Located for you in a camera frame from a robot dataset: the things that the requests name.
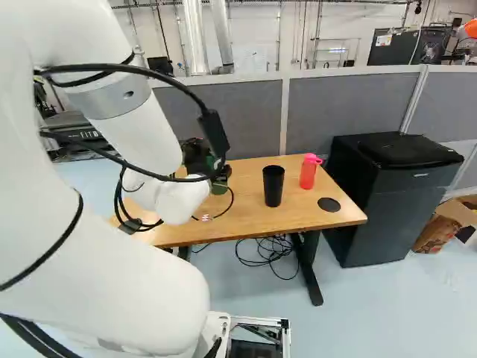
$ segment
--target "cardboard box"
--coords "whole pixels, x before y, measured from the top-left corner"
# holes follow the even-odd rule
[[[477,225],[477,195],[452,198],[439,205],[412,251],[435,254],[463,227]]]

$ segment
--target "light blue floor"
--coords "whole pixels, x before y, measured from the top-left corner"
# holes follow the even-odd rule
[[[57,170],[97,213],[112,215],[116,164],[90,160]],[[293,358],[477,357],[477,253],[457,242],[434,256],[409,254],[398,263],[342,269],[322,239],[314,266],[322,307],[311,305],[300,276],[282,281],[268,267],[240,264],[234,244],[193,255],[209,282],[212,308],[289,318]],[[244,243],[245,253],[255,250],[253,240]],[[276,267],[287,275],[295,265],[290,256]]]

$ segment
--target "table leg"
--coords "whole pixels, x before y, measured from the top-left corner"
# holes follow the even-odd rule
[[[190,261],[191,252],[191,246],[179,246],[179,253],[177,254],[177,256],[185,261]]]
[[[323,304],[323,296],[321,295],[318,281],[313,272],[313,262],[315,261],[318,241],[320,239],[320,231],[308,231],[302,234],[303,241],[298,233],[291,234],[293,248],[297,254],[300,270],[305,279],[308,294],[312,300],[313,306],[321,306]]]

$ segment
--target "black tumbler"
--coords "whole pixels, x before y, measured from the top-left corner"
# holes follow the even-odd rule
[[[278,207],[282,202],[285,170],[281,166],[266,166],[262,171],[265,203],[268,207]]]

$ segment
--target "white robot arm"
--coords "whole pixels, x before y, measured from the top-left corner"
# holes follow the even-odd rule
[[[8,1],[0,29],[0,313],[148,354],[190,357],[209,311],[203,275],[83,207],[56,175],[34,125],[33,65],[121,63],[130,56],[110,6],[106,0]],[[177,170],[180,146],[145,78],[112,73],[66,92],[129,163],[161,175]],[[127,180],[134,186],[144,177]],[[172,224],[187,219],[209,193],[206,181],[154,181],[157,196],[149,204]]]

